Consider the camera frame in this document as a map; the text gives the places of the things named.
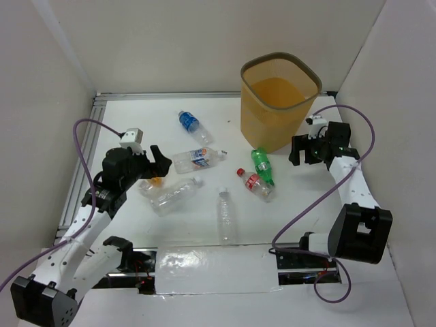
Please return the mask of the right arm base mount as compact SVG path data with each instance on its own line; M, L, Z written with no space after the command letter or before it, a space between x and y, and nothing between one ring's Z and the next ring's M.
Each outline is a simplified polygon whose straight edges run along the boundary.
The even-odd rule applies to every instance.
M337 264L327 259L303 253L288 253L271 247L268 250L276 263L280 286L313 284L315 279L327 272L330 275L322 277L320 283L341 283Z

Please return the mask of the green plastic bottle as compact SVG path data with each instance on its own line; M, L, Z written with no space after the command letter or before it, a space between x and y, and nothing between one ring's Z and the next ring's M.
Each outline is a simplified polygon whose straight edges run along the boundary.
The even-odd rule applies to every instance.
M260 178L269 185L274 186L273 170L266 151L263 148L253 149L251 151L251 159L253 160L255 171Z

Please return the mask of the orange cap small bottle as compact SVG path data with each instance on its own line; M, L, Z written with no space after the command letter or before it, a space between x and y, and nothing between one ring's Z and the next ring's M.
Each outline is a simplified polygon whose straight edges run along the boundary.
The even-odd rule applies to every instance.
M158 195L164 188L162 177L153 177L151 179L141 179L138 183L138 191L145 198L153 198Z

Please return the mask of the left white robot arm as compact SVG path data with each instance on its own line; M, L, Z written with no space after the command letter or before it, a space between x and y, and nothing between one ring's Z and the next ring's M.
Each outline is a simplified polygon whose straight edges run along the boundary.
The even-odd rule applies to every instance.
M108 237L89 251L127 200L127 191L140 179L165 177L172 162L151 146L154 160L131 148L107 151L102 171L91 181L76 218L61 241L43 253L44 261L10 286L17 318L36 326L69 326L86 293L107 273L128 271L134 265L133 244Z

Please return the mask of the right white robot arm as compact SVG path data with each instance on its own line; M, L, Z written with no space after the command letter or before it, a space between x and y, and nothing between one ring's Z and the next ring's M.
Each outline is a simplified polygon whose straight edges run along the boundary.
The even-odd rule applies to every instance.
M351 129L347 123L328 122L321 116L306 120L309 132L292 138L289 160L326 164L338 188L343 205L329 233L306 232L301 237L297 258L305 267L314 266L321 254L335 258L377 264L382 259L392 213L380 208L364 179L358 151L349 147Z

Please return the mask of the blue label plastic bottle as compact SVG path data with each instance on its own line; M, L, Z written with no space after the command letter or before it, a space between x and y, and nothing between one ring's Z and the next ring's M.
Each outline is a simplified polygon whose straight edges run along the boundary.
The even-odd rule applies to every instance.
M213 137L201 122L192 113L180 111L178 120L187 133L200 145L206 146L213 143Z

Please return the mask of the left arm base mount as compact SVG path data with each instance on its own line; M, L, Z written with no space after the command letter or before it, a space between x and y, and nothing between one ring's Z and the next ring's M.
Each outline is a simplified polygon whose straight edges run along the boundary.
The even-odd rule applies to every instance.
M95 290L135 290L139 294L153 295L157 248L136 248L127 268L107 273L94 287Z

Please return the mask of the clear bottle white cap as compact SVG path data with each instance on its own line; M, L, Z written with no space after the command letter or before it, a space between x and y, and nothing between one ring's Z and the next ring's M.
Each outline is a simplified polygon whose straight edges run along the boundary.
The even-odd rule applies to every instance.
M223 246L236 244L237 224L236 209L229 190L226 187L218 189L217 198L217 231L219 243Z

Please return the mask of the red cap plastic bottle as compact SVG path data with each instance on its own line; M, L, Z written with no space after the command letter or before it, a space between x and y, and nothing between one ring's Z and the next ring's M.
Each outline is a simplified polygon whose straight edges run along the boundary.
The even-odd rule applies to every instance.
M270 202L273 198L272 187L263 181L259 174L255 172L248 172L243 168L239 168L236 171L238 177L240 177L246 187L251 193L255 194L259 199L264 202Z

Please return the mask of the large clear plastic bottle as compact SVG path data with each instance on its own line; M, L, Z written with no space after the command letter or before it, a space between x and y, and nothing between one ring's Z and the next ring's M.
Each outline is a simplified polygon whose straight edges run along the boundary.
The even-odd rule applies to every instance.
M163 217L186 204L197 194L203 184L204 181L199 176L181 179L153 196L150 199L151 208Z

